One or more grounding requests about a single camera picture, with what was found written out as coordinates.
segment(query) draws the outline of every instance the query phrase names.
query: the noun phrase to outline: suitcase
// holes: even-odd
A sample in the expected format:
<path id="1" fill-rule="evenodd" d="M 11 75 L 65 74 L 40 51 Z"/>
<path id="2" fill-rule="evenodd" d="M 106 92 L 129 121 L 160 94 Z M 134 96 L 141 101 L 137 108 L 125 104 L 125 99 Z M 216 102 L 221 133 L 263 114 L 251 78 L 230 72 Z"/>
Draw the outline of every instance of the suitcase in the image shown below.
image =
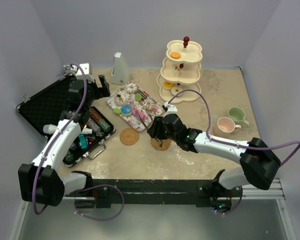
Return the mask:
<path id="1" fill-rule="evenodd" d="M 105 79 L 103 75 L 99 76 L 100 80 Z M 45 89 L 41 90 L 34 96 L 28 98 L 23 96 L 23 102 L 16 107 L 16 110 L 23 116 L 42 136 L 45 136 L 47 141 L 51 138 L 52 134 L 46 134 L 43 131 L 44 125 L 58 125 L 60 115 L 65 109 L 66 101 L 68 99 L 68 90 L 70 82 L 75 80 L 76 77 L 68 74 L 63 78 L 52 83 Z M 72 143 L 63 163 L 67 167 L 72 167 L 79 163 L 83 158 L 87 157 L 90 160 L 95 159 L 105 149 L 105 141 L 116 131 L 114 125 L 94 106 L 91 107 L 95 110 L 102 119 L 109 125 L 108 129 L 100 129 L 102 135 L 93 132 L 92 134 L 83 135 L 87 148 L 82 149 L 83 136 L 77 137 Z M 97 146 L 102 145 L 100 151 L 93 156 L 89 156 Z"/>

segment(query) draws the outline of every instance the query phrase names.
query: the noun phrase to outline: floral tray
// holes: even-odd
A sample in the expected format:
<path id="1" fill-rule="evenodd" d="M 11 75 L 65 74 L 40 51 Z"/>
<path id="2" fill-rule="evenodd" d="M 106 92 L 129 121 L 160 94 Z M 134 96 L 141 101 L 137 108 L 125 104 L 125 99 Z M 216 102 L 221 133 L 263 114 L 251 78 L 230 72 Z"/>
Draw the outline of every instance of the floral tray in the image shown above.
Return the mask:
<path id="1" fill-rule="evenodd" d="M 125 84 L 124 86 L 122 86 L 118 91 L 116 91 L 110 97 L 108 97 L 106 99 L 106 103 L 112 109 L 121 109 L 122 106 L 116 105 L 115 98 L 117 95 L 124 96 L 126 98 L 125 104 L 130 104 L 133 109 L 137 109 L 139 111 L 139 113 L 141 112 L 141 114 L 145 115 L 145 118 L 143 118 L 143 122 L 148 127 L 151 125 L 152 119 L 154 119 L 155 116 L 160 116 L 164 112 L 164 109 L 157 100 L 155 100 L 152 96 L 150 96 L 147 92 L 145 92 L 142 88 L 140 88 L 138 86 L 137 86 L 136 92 L 129 93 L 127 86 L 130 86 L 131 84 L 135 84 L 135 83 L 133 81 L 130 81 L 127 84 Z M 138 93 L 142 95 L 141 101 L 135 100 L 135 96 Z M 146 99 L 153 100 L 154 108 L 152 110 L 146 111 L 146 109 L 144 107 L 144 102 Z M 119 116 L 138 132 L 142 132 L 143 130 L 146 129 L 144 124 L 141 122 L 140 118 L 134 116 L 133 114 L 130 116 L 124 116 L 121 113 L 121 114 L 119 114 Z"/>

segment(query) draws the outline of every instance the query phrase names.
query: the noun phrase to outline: white tiered serving stand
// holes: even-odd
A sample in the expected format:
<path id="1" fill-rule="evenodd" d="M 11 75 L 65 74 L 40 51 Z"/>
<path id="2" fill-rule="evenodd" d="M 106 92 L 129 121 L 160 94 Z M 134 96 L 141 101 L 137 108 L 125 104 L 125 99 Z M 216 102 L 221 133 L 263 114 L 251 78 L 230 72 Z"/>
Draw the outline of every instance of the white tiered serving stand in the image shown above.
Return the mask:
<path id="1" fill-rule="evenodd" d="M 193 89 L 201 93 L 201 87 L 197 83 L 200 79 L 201 60 L 203 55 L 201 53 L 202 47 L 194 41 L 189 41 L 185 37 L 183 41 L 173 40 L 167 44 L 167 51 L 162 62 L 160 74 L 156 78 L 156 83 L 159 86 L 160 97 L 164 101 L 169 101 L 173 95 L 170 90 L 163 88 L 164 82 L 173 83 L 184 89 Z M 172 58 L 171 53 L 177 52 L 180 54 L 178 59 Z M 175 67 L 178 67 L 178 76 L 174 76 Z M 172 103 L 178 104 L 182 102 L 193 102 L 199 95 L 195 92 L 187 91 L 181 96 L 176 97 Z"/>

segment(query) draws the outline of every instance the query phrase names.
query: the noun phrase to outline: case lid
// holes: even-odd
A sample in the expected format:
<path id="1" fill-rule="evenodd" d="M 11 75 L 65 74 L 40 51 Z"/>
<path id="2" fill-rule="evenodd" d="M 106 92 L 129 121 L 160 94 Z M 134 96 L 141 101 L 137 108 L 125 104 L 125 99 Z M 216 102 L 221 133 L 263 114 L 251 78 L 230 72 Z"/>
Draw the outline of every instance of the case lid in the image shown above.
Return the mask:
<path id="1" fill-rule="evenodd" d="M 16 109 L 41 135 L 47 136 L 43 132 L 44 125 L 58 125 L 66 107 L 70 82 L 74 80 L 76 77 L 68 74 L 19 104 Z"/>

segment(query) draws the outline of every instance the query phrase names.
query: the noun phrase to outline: mug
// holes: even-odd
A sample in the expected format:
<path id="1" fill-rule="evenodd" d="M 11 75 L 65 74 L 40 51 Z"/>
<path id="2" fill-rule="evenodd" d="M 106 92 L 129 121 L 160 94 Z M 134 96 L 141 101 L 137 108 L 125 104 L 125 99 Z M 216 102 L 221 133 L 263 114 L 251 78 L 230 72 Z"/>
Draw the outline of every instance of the mug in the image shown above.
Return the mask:
<path id="1" fill-rule="evenodd" d="M 237 124 L 245 123 L 247 126 L 250 123 L 246 120 L 246 113 L 240 107 L 232 107 L 228 111 L 229 117 Z"/>
<path id="2" fill-rule="evenodd" d="M 236 128 L 241 129 L 241 125 L 236 125 L 231 118 L 224 116 L 219 118 L 216 126 L 213 128 L 213 134 L 226 139 Z"/>

